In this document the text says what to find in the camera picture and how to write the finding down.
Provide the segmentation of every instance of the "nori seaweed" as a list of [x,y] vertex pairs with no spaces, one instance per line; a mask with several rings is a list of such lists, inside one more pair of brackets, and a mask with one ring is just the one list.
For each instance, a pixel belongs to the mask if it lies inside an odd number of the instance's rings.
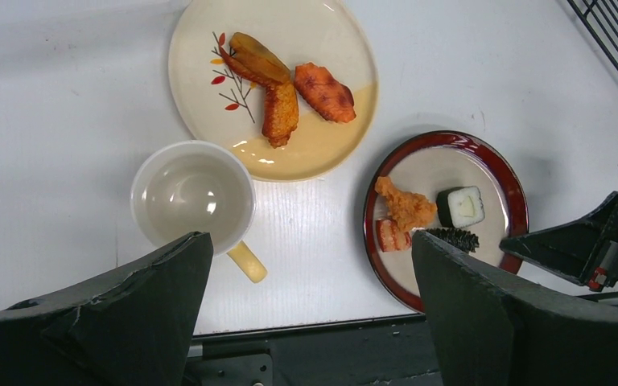
[[451,220],[451,209],[449,208],[449,195],[461,189],[463,188],[453,187],[451,189],[446,189],[445,191],[440,191],[437,194],[437,199],[435,200],[437,203],[437,216],[439,217],[439,222],[443,227],[454,227],[454,222]]
[[465,229],[432,228],[425,231],[465,253],[475,252],[475,248],[480,247],[480,238],[475,233]]

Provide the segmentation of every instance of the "mug handle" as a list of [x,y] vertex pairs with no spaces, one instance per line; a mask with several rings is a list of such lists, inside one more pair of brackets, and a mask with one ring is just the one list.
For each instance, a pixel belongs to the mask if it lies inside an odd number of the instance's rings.
[[266,277],[266,268],[254,253],[241,241],[229,251],[229,257],[235,261],[252,283],[258,283]]

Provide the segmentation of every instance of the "table surface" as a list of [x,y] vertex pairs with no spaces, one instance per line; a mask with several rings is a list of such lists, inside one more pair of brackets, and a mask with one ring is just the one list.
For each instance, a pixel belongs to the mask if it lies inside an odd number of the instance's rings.
[[[417,133],[441,126],[497,148],[532,230],[618,190],[618,81],[564,0],[346,3],[380,73],[373,126],[327,175],[255,183],[245,241],[269,276],[253,285],[215,259],[196,334],[410,313],[371,270],[361,217],[379,162]],[[166,70],[186,5],[0,0],[0,309],[153,249],[131,219],[130,184],[152,152],[191,139]],[[586,293],[531,265],[519,274]]]

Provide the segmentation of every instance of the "white mug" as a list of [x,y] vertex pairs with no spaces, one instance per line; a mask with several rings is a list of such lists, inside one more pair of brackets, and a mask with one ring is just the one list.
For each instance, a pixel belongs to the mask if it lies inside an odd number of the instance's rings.
[[252,178],[224,148],[186,141],[158,150],[138,169],[130,202],[134,221],[156,247],[209,232],[215,256],[227,253],[254,283],[266,276],[243,242],[256,204]]

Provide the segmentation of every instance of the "plate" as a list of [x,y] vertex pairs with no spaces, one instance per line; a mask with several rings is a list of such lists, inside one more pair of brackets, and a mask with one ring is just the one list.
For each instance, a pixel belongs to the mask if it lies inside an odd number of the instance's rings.
[[[375,221],[387,216],[385,201],[375,192],[378,177],[388,175],[403,191],[434,201],[440,191],[477,186],[484,204],[484,221],[466,228],[480,238],[470,253],[479,260],[517,273],[522,260],[505,255],[499,242],[527,233],[525,193],[509,164],[491,146],[472,135],[435,131],[418,135],[390,153],[378,168],[366,195],[364,236],[371,266],[387,290],[412,310],[424,311],[415,280],[411,253],[383,253],[375,237]],[[439,226],[439,219],[429,228]]]
[[[262,136],[264,89],[231,76],[219,41],[240,31],[267,46],[291,70],[324,66],[354,96],[356,119],[326,122],[299,100],[299,125],[287,146]],[[171,38],[169,81],[191,133],[232,151],[265,181],[299,181],[340,165],[366,134],[376,110],[377,70],[364,33],[337,0],[199,0],[184,11]]]

